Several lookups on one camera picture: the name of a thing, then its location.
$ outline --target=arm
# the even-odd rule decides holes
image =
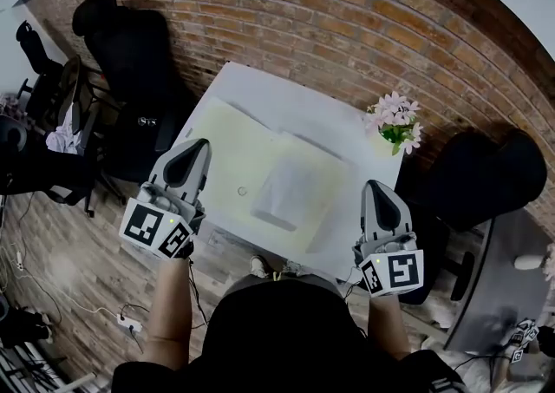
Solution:
[[[500,358],[497,360],[493,366],[492,373],[492,385],[490,386],[490,391],[494,392],[502,383],[506,380],[506,375],[509,372],[509,364],[511,362],[508,359]]]
[[[189,362],[191,336],[189,259],[160,263],[143,362],[177,370]]]
[[[399,361],[410,354],[410,343],[397,296],[370,300],[368,334],[374,337],[383,350]]]

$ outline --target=electrical outlet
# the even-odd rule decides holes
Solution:
[[[138,320],[133,320],[130,318],[121,318],[121,314],[118,314],[118,324],[129,330],[129,327],[133,327],[133,332],[140,333],[142,330],[142,324]]]
[[[17,252],[17,269],[22,272],[23,271],[23,257],[21,252]]]

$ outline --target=chair armrest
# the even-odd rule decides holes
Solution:
[[[88,111],[87,122],[82,129],[81,141],[77,146],[77,153],[81,156],[85,155],[85,150],[87,149],[88,141],[93,134],[93,128],[96,124],[96,119],[100,113],[100,104],[93,104]]]
[[[170,108],[164,113],[154,145],[154,151],[157,153],[165,153],[172,147],[176,134],[181,129],[178,112],[177,109]]]

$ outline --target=flower vase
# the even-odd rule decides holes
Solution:
[[[368,135],[369,143],[375,151],[375,154],[379,157],[391,157],[393,156],[393,146],[394,143],[387,140],[378,128],[372,128],[369,130]]]

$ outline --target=brick wall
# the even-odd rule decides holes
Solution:
[[[94,62],[71,30],[83,0],[26,1],[55,40]],[[229,60],[360,109],[396,89],[423,106],[428,163],[461,130],[500,138],[507,126],[524,129],[549,167],[528,209],[555,237],[555,63],[499,0],[120,1],[164,14],[198,96]]]

